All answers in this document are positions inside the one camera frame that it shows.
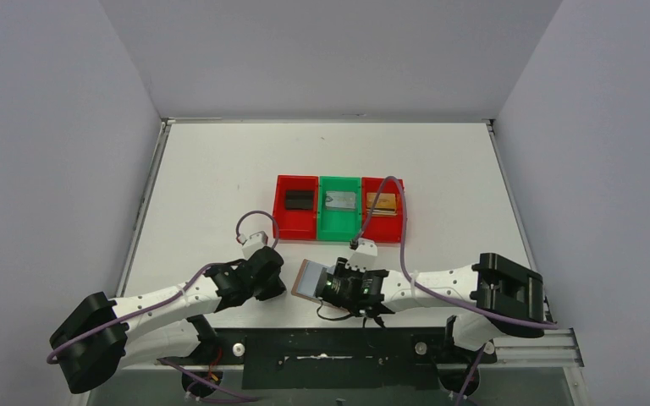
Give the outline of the green plastic bin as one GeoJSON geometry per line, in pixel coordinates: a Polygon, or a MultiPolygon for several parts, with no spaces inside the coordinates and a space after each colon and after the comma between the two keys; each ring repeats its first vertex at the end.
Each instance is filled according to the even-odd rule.
{"type": "Polygon", "coordinates": [[[317,239],[328,242],[347,242],[361,228],[361,179],[353,177],[321,176],[317,202],[317,239]],[[327,190],[353,191],[357,207],[354,211],[330,211],[324,206],[327,190]]]}

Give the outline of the red bin with gold cards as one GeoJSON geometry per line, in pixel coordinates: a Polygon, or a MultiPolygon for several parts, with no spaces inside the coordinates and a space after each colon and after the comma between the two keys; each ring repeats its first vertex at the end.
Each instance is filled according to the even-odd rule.
{"type": "MultiPolygon", "coordinates": [[[[377,193],[383,178],[368,178],[361,179],[361,197],[362,197],[362,224],[365,224],[370,212],[366,211],[366,194],[377,193]]],[[[393,193],[399,197],[399,211],[394,217],[379,217],[373,216],[367,223],[362,237],[365,239],[374,240],[378,243],[391,243],[397,244],[401,241],[403,209],[402,209],[402,194],[398,186],[393,181],[388,181],[383,186],[381,192],[393,193]]]]}

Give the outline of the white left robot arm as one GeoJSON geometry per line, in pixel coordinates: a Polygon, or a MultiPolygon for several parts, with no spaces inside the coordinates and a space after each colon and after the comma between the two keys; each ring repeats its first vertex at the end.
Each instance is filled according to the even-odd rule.
{"type": "Polygon", "coordinates": [[[249,299],[279,296],[282,256],[265,246],[249,258],[208,264],[189,281],[148,294],[108,299],[86,297],[53,333],[49,365],[59,365],[73,394],[88,392],[110,379],[135,342],[180,321],[204,323],[208,314],[239,307],[249,299]]]}

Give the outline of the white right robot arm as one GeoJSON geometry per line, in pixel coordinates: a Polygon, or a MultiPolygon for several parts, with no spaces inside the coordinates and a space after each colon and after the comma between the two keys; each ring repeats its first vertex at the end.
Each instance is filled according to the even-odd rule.
{"type": "Polygon", "coordinates": [[[436,307],[463,312],[448,319],[455,347],[475,351],[498,337],[540,338],[545,317],[542,276],[504,256],[482,253],[478,262],[436,272],[364,272],[344,259],[319,272],[315,299],[376,322],[383,315],[436,307]]]}

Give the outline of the tan leather card holder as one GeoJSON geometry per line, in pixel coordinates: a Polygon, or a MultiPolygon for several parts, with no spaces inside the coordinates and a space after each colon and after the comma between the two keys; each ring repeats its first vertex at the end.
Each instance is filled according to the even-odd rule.
{"type": "Polygon", "coordinates": [[[333,274],[333,271],[334,266],[326,266],[315,261],[304,259],[295,277],[293,287],[290,289],[290,294],[299,299],[318,303],[319,299],[315,295],[315,292],[320,276],[324,272],[333,274]]]}

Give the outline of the red bin with black card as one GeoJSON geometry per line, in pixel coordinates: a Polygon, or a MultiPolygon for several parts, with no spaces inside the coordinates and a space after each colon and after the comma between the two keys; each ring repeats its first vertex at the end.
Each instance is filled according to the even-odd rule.
{"type": "Polygon", "coordinates": [[[273,200],[275,217],[281,239],[315,240],[317,238],[317,202],[319,178],[316,176],[284,175],[277,177],[273,200]],[[315,192],[311,211],[288,211],[284,208],[284,194],[287,189],[311,189],[315,192]]]}

